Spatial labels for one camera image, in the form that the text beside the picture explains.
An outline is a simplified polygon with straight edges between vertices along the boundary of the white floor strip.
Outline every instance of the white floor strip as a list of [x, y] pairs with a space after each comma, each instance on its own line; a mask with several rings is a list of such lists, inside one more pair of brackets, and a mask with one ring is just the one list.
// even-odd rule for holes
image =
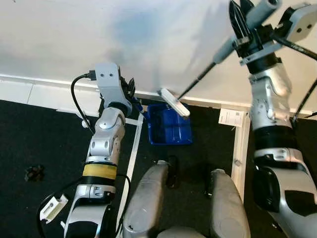
[[250, 118], [248, 113], [244, 112], [242, 127], [236, 127], [231, 171], [231, 178], [239, 191], [242, 202], [244, 199], [244, 181], [246, 173], [249, 131]]
[[[138, 147], [139, 147], [139, 142], [140, 142], [140, 136], [141, 136], [141, 130], [142, 130], [142, 124], [143, 124], [143, 116], [141, 114], [139, 114], [139, 118], [138, 118], [137, 122], [138, 122], [138, 125], [137, 125], [136, 130], [135, 130], [134, 142], [133, 142], [132, 152], [131, 152], [130, 161], [129, 161], [129, 165], [128, 165], [128, 170], [127, 170], [127, 176], [130, 178], [131, 181], [132, 181], [132, 175], [133, 175], [135, 160], [136, 160], [136, 157], [137, 157], [137, 152], [138, 152]], [[127, 200], [128, 187], [129, 187], [128, 182], [125, 181], [124, 188], [123, 188], [123, 193], [122, 193], [122, 197], [121, 197], [121, 202], [120, 202], [120, 207], [119, 207], [119, 211], [118, 211], [118, 216], [117, 216], [116, 229], [118, 227], [119, 219], [121, 217], [124, 205], [125, 205], [126, 200]]]

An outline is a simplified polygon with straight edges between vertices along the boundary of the white tag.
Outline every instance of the white tag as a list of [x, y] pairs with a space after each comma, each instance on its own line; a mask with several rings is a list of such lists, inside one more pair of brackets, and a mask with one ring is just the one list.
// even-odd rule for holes
[[219, 124], [242, 127], [244, 112], [221, 108]]

